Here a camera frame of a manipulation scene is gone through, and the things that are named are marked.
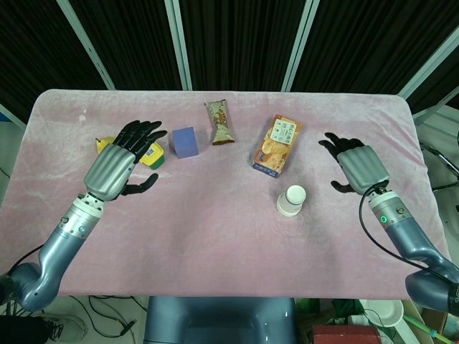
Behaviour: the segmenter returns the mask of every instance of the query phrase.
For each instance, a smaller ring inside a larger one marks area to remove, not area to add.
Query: pink table cloth
[[[210,145],[204,102],[227,99],[236,143]],[[279,179],[251,166],[276,114],[303,123]],[[148,192],[120,196],[66,272],[63,295],[258,295],[406,298],[414,271],[375,247],[358,220],[360,196],[344,182],[317,142],[331,131],[360,138],[378,153],[389,187],[448,255],[437,204],[406,102],[391,95],[264,92],[121,92],[50,90],[35,103],[6,199],[0,209],[0,270],[52,233],[96,158],[95,138],[117,135],[128,122],[161,120],[192,126],[199,155],[178,159],[170,135],[159,143],[166,162]],[[149,174],[136,167],[130,182]],[[292,184],[308,193],[293,218],[275,202]],[[394,250],[369,207],[371,233]]]

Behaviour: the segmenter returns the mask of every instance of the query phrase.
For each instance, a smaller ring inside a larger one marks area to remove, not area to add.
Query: robotic hand
[[[103,215],[103,205],[119,195],[139,194],[158,179],[154,173],[140,185],[127,184],[135,165],[150,145],[167,132],[161,122],[127,124],[113,144],[96,158],[84,179],[87,193],[73,201],[67,213],[39,251],[39,264],[19,264],[0,276],[0,304],[15,299],[34,312],[53,301],[65,270]]]
[[[357,192],[362,195],[361,206],[364,199],[370,197],[370,208],[400,256],[383,247],[368,233],[360,206],[359,217],[366,234],[386,253],[421,269],[406,277],[405,285],[410,297],[424,307],[459,315],[459,269],[439,253],[398,195],[386,190],[389,174],[374,150],[355,138],[338,138],[333,133],[325,136],[331,142],[321,140],[319,144],[338,161],[349,181],[346,186],[337,181],[332,181],[331,185],[341,193]]]

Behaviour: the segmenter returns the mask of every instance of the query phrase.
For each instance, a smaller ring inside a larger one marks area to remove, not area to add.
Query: purple block
[[[179,159],[197,156],[199,154],[193,127],[172,131],[174,149]]]

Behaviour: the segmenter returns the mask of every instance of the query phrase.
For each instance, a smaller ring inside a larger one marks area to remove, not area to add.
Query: cup
[[[295,216],[306,200],[306,190],[299,185],[292,185],[278,197],[278,211],[283,216]]]

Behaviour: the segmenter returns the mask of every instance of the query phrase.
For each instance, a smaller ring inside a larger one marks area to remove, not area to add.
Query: shoe
[[[74,315],[42,314],[49,323],[49,339],[57,343],[80,342],[87,333],[85,322]]]

